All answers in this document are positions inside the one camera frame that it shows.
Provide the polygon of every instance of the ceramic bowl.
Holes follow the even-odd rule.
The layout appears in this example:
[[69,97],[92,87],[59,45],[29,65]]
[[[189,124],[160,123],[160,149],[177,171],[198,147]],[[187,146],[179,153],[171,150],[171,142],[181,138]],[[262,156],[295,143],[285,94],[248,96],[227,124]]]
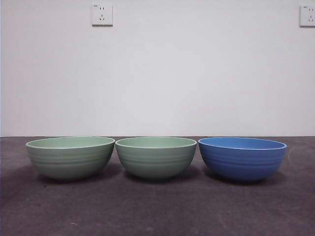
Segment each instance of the ceramic bowl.
[[120,162],[138,177],[166,179],[191,163],[197,142],[175,137],[138,137],[116,141]]
[[63,137],[26,144],[29,158],[42,175],[77,180],[100,171],[109,161],[115,140],[105,137]]
[[272,175],[280,167],[286,150],[286,144],[253,138],[205,138],[198,143],[211,171],[241,182],[254,182]]

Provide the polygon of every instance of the floor surface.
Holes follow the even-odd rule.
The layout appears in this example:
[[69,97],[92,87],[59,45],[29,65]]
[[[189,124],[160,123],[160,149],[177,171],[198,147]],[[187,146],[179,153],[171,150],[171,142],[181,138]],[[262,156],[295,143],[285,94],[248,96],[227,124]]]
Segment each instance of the floor surface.
[[288,145],[286,157],[255,184],[211,173],[198,148],[168,181],[129,175],[114,149],[98,175],[57,182],[27,157],[25,143],[38,138],[1,138],[2,236],[315,235],[315,137],[269,137]]

